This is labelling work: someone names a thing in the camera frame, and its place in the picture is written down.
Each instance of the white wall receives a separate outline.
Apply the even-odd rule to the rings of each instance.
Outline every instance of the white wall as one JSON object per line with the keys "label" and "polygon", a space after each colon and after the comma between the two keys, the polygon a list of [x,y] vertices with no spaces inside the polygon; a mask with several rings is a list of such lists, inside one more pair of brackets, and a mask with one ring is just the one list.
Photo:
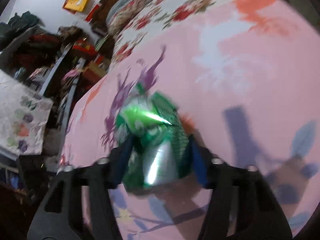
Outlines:
{"label": "white wall", "polygon": [[30,11],[41,19],[44,24],[43,28],[51,33],[56,33],[60,26],[71,26],[78,22],[76,26],[82,28],[96,41],[98,36],[91,32],[89,23],[62,9],[64,1],[65,0],[11,0],[4,14],[1,15],[0,21],[8,22],[9,18],[14,16],[15,13],[21,15],[26,11]]}

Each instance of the floral pattern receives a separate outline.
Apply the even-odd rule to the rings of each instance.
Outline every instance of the floral pattern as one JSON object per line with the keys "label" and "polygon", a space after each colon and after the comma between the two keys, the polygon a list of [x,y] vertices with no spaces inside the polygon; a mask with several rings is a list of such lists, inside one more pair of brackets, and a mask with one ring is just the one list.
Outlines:
{"label": "floral pattern", "polygon": [[[137,47],[193,14],[206,11],[214,4],[232,0],[153,0],[123,28],[116,37],[110,71]],[[135,7],[132,1],[128,7]]]}

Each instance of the pink cloth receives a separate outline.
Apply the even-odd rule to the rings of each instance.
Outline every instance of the pink cloth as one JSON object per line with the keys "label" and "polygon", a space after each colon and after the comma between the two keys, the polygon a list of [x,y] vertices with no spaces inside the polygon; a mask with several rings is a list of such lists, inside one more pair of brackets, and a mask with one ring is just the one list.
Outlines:
{"label": "pink cloth", "polygon": [[[88,166],[108,155],[114,117],[139,80],[168,95],[213,153],[257,165],[296,235],[320,200],[319,47],[318,33],[281,0],[207,8],[135,50],[76,104],[63,158]],[[127,240],[196,239],[210,193],[192,177],[145,197],[110,190]]]}

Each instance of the yellow box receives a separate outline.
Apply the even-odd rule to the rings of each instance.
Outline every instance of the yellow box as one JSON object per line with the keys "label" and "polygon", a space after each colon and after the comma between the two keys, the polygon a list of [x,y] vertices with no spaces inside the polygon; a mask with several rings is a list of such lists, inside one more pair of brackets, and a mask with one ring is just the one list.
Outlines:
{"label": "yellow box", "polygon": [[82,12],[89,0],[67,0],[65,9]]}

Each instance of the pink fabric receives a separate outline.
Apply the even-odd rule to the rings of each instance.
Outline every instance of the pink fabric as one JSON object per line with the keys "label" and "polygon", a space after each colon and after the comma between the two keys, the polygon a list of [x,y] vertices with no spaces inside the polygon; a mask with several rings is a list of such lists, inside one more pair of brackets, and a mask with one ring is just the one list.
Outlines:
{"label": "pink fabric", "polygon": [[[76,104],[63,158],[88,166],[108,155],[110,117],[140,79],[171,97],[213,153],[259,167],[295,235],[320,200],[319,47],[316,31],[281,0],[210,7],[135,50]],[[192,179],[145,197],[111,190],[122,237],[196,239],[211,192]]]}

